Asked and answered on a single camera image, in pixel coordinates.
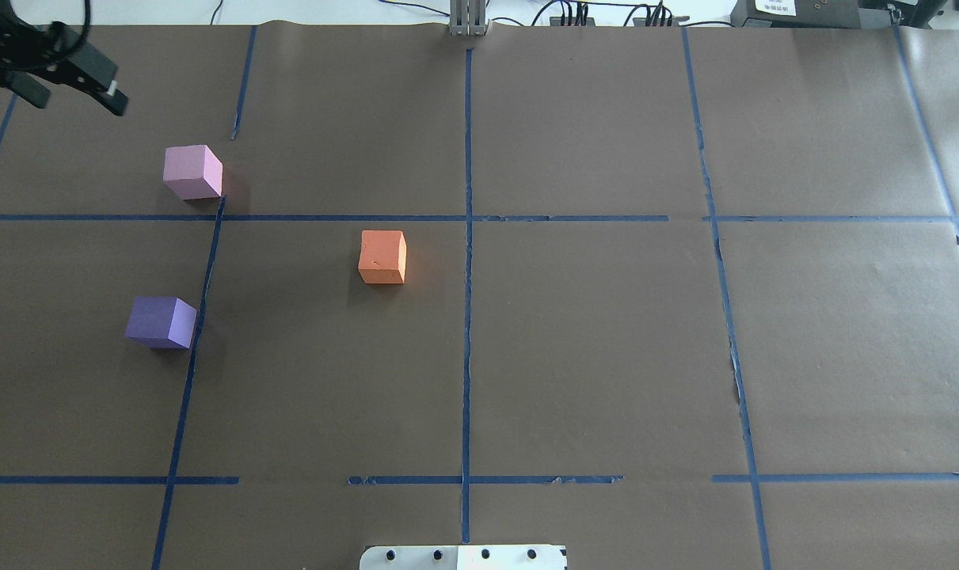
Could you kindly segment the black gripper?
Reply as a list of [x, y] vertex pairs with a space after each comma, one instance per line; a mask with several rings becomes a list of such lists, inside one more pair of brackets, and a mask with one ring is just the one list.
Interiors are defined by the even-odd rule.
[[[0, 1], [0, 86], [31, 107], [44, 109], [51, 90], [33, 76], [88, 94], [114, 116], [123, 116], [129, 98], [117, 88], [118, 66], [61, 21], [40, 29], [23, 21], [11, 1]], [[27, 75], [8, 75], [9, 73]]]

